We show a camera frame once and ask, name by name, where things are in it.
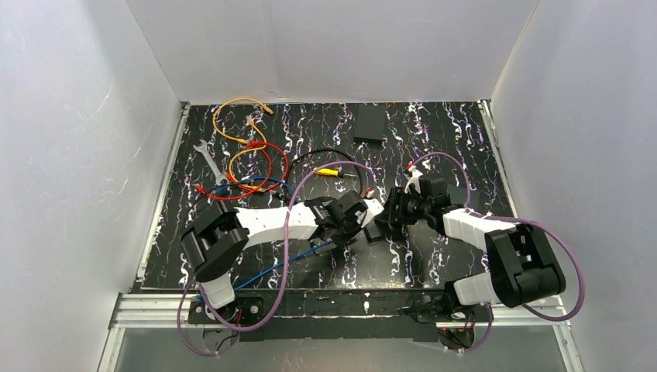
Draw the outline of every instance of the silver wrench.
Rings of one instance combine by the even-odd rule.
[[[215,183],[217,184],[217,186],[221,186],[222,181],[227,181],[225,175],[217,167],[217,163],[215,163],[215,160],[212,159],[212,155],[210,155],[210,153],[208,152],[207,142],[201,139],[201,145],[194,146],[194,150],[197,150],[199,153],[203,154],[203,157],[205,158],[205,161],[208,162],[208,165],[210,166],[212,173],[215,174]]]

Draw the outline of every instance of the yellow screwdriver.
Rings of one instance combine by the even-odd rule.
[[[338,177],[338,178],[342,178],[342,177],[358,177],[358,176],[356,176],[355,174],[345,174],[345,173],[341,172],[340,170],[336,170],[336,169],[328,169],[328,168],[322,168],[322,169],[318,170],[318,171],[317,171],[317,175],[320,175],[320,176],[329,176],[329,177]]]

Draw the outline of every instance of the white panel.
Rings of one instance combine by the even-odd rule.
[[[268,0],[126,1],[181,101],[276,101]]]
[[[536,4],[127,2],[177,96],[193,103],[489,98]]]
[[[654,1],[542,1],[493,96],[518,213],[583,266],[573,337],[586,370],[657,362],[656,36]]]
[[[0,50],[0,370],[95,370],[180,105],[122,0],[2,2]]]

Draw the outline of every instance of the metal frame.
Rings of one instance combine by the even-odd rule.
[[[481,100],[478,102],[479,108],[483,116],[485,130],[493,144],[493,153],[497,161],[497,166],[500,170],[500,176],[504,185],[504,190],[507,192],[511,210],[514,215],[517,215],[513,198],[509,190],[504,165],[500,156],[499,144],[497,141],[497,134],[495,133],[495,125],[493,116],[490,113],[490,102],[488,100]],[[190,104],[185,103],[182,110],[181,119],[178,123],[178,128],[174,141],[172,143],[169,157],[167,160],[167,167],[163,176],[162,184],[160,186],[160,194],[158,195],[155,211],[153,212],[153,220],[151,223],[149,237],[144,247],[142,259],[139,262],[139,269],[137,273],[138,280],[143,279],[146,270],[146,262],[153,245],[153,237],[157,223],[160,217],[160,211],[163,207],[164,199],[166,197],[171,172],[176,160],[176,155],[180,147],[180,141],[183,134],[184,127],[186,126],[187,117],[189,114]],[[115,307],[112,320],[109,325],[108,338],[105,343],[105,349],[101,357],[100,364],[98,365],[99,371],[113,371],[115,369],[119,351],[121,349],[123,336],[125,330],[128,328],[175,328],[177,309],[180,305],[180,294],[121,294],[119,296],[117,305]],[[183,304],[183,308],[189,308],[191,299],[187,298]],[[547,315],[563,315],[566,310],[563,307],[562,300],[559,296],[553,296],[541,301],[531,303],[541,312]],[[496,305],[493,307],[493,314],[495,317],[494,326],[551,326],[555,332],[556,341],[559,344],[563,362],[566,370],[569,372],[583,371],[582,364],[577,353],[573,337],[570,334],[569,322],[548,322],[540,319],[522,307],[506,308],[503,305]],[[187,323],[187,312],[181,313],[182,327],[184,328],[224,328],[223,325],[192,325]],[[437,323],[438,327],[453,326],[453,323]],[[485,327],[485,322],[476,324],[477,327]]]

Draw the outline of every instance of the black marble tabletop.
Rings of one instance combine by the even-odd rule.
[[[376,189],[383,202],[388,189],[403,185],[404,167],[431,151],[444,151],[463,162],[470,176],[470,188],[478,194],[479,212],[511,215],[509,201],[500,179],[490,140],[476,102],[415,102],[381,104],[387,111],[383,144],[354,143],[356,104],[290,104],[271,105],[274,115],[264,115],[254,105],[234,105],[222,110],[219,127],[231,136],[258,138],[249,127],[251,115],[267,140],[285,150],[290,160],[320,147],[335,147],[370,167],[375,179],[368,177],[366,186]],[[206,140],[220,169],[226,170],[231,156],[240,146],[212,127],[212,106],[193,106],[181,139],[173,173],[167,190],[159,225],[153,239],[142,290],[150,288],[180,290],[189,278],[190,269],[181,253],[180,237],[198,212],[208,207],[201,201],[192,208],[198,193],[194,184],[212,188],[214,179],[204,157],[194,150]],[[282,175],[280,155],[273,157],[273,177]],[[295,167],[289,178],[292,187],[313,167],[329,160],[341,160],[323,153]],[[464,187],[464,180],[446,159],[430,159],[422,163],[425,173],[436,172],[450,183]],[[354,173],[352,167],[344,167]],[[262,154],[248,153],[236,161],[237,177],[260,176],[267,172]],[[302,198],[328,195],[339,197],[357,189],[351,178],[314,176],[301,191]],[[269,195],[256,195],[233,201],[248,208],[275,208],[283,205]],[[334,248],[319,255],[291,263],[288,274],[290,288],[441,288],[446,281],[468,274],[484,272],[487,259],[463,242],[439,236],[423,222],[409,228],[406,242],[380,241],[368,243],[361,232],[346,248]],[[290,256],[309,248],[308,242],[291,244]],[[280,263],[282,242],[265,243],[244,250],[232,267],[233,285],[248,281],[263,270]],[[251,288],[278,288],[282,268],[274,270],[251,284]]]

